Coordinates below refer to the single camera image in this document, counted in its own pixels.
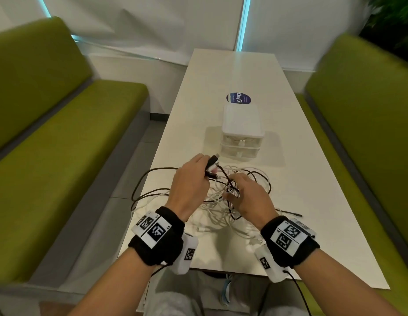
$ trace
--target green backrest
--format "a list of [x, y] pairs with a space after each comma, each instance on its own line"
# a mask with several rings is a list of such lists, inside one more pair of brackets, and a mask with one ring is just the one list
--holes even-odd
[[408, 243], [408, 63], [345, 34], [306, 90]]
[[91, 74], [60, 18], [0, 32], [0, 147]]

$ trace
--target purple oval label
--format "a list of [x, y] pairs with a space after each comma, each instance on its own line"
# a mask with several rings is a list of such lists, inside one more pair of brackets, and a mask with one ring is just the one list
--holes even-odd
[[251, 98], [243, 93], [235, 92], [230, 93], [226, 96], [226, 100], [230, 103], [238, 103], [238, 104], [249, 104], [251, 103]]

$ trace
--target forearm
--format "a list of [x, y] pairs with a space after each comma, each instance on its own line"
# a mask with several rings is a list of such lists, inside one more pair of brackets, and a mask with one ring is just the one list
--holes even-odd
[[322, 250], [295, 271], [328, 316], [401, 316], [384, 298]]
[[70, 316], [132, 316], [154, 266], [147, 266], [128, 248], [91, 288]]

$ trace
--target person's right hand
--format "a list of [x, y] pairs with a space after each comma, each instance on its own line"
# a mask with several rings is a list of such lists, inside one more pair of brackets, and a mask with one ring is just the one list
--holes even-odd
[[262, 228], [278, 214], [264, 187], [244, 173], [230, 176], [236, 182], [240, 197], [224, 192], [223, 198], [231, 202], [235, 209], [256, 228]]

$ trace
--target white table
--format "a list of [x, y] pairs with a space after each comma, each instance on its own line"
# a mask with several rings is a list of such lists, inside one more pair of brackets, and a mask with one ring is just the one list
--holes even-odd
[[[316, 231], [324, 251], [371, 287], [389, 289], [275, 55], [196, 49], [152, 168], [179, 167], [197, 153], [219, 152], [223, 105], [231, 92], [250, 96], [266, 134], [256, 159], [239, 163], [222, 157], [220, 163], [263, 170], [270, 177], [270, 196], [277, 207], [302, 214], [300, 220]], [[150, 173], [142, 193], [170, 187], [173, 175], [172, 170]], [[135, 212], [130, 228], [165, 201], [166, 197], [156, 198]], [[205, 223], [206, 215], [201, 210], [194, 213], [187, 230], [191, 232], [191, 223]], [[239, 228], [245, 223], [237, 222]], [[248, 241], [230, 228], [199, 234], [192, 268], [265, 275]], [[120, 254], [132, 237], [129, 229]]]

